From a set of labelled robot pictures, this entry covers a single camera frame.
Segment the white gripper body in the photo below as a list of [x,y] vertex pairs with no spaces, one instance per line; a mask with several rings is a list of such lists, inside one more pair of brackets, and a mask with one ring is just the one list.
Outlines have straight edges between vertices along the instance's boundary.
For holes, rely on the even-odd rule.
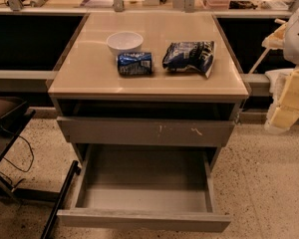
[[278,75],[273,97],[279,107],[299,114],[299,67],[290,74]]

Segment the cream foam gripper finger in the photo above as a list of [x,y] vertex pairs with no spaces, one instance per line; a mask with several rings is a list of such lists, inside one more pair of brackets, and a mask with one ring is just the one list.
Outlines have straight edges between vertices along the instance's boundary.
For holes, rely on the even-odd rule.
[[265,129],[270,133],[283,133],[299,119],[299,114],[271,105],[266,115]]

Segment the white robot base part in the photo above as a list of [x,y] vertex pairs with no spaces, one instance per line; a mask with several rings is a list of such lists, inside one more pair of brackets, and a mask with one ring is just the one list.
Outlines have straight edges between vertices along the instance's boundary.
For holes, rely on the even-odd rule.
[[285,84],[285,77],[290,75],[292,71],[292,68],[267,71],[265,76],[270,82],[269,93],[274,94],[281,90]]

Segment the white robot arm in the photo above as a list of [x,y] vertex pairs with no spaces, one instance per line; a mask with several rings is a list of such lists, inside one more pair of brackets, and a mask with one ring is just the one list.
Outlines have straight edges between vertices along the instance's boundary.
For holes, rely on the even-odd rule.
[[284,59],[296,65],[289,75],[278,75],[273,89],[265,129],[278,134],[289,130],[299,119],[299,7],[287,23],[263,40],[262,46],[282,49]]

